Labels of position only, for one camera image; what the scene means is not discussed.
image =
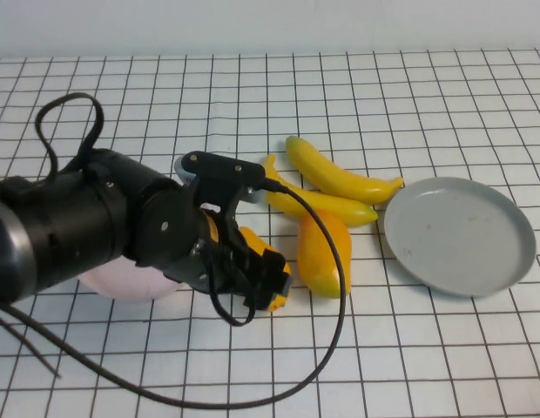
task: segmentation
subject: pink object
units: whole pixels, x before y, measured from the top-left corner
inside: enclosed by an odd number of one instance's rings
[[[119,257],[79,277],[94,292],[108,298],[147,301],[163,298],[181,285],[152,267],[135,267],[134,261]]]

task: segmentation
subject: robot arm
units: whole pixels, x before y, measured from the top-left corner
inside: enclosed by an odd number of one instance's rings
[[[87,98],[102,123],[101,107]],[[100,131],[92,128],[96,137]],[[120,256],[210,294],[215,307],[217,294],[241,295],[249,319],[287,297],[284,258],[257,254],[233,219],[239,200],[263,186],[262,166],[192,152],[181,164],[194,179],[181,186],[117,152],[86,149],[45,180],[0,182],[0,301],[21,300]]]

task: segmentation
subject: screw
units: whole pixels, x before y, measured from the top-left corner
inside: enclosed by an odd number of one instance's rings
[[[189,255],[191,257],[195,256],[195,255],[199,255],[200,253],[200,248],[202,248],[202,242],[199,241],[197,242],[194,247],[192,248],[191,252],[189,253]]]

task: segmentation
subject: gray plate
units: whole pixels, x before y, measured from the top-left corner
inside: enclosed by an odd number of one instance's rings
[[[466,179],[425,179],[401,189],[384,218],[386,239],[417,279],[447,293],[484,296],[517,283],[536,257],[523,212]]]

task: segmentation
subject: plastic banana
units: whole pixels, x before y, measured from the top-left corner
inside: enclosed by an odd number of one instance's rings
[[[375,210],[364,203],[351,199],[337,198],[323,193],[310,192],[286,182],[274,168],[273,164],[275,160],[275,155],[268,154],[263,164],[267,177],[278,180],[281,184],[292,189],[306,200],[314,210],[330,212],[341,219],[346,226],[350,227],[365,225],[378,219],[378,214]],[[266,201],[270,206],[291,217],[302,218],[307,215],[305,208],[294,198],[286,194],[267,192]]]
[[[287,156],[297,170],[324,193],[369,205],[390,199],[403,185],[403,178],[391,181],[362,177],[340,168],[303,138],[288,137]]]

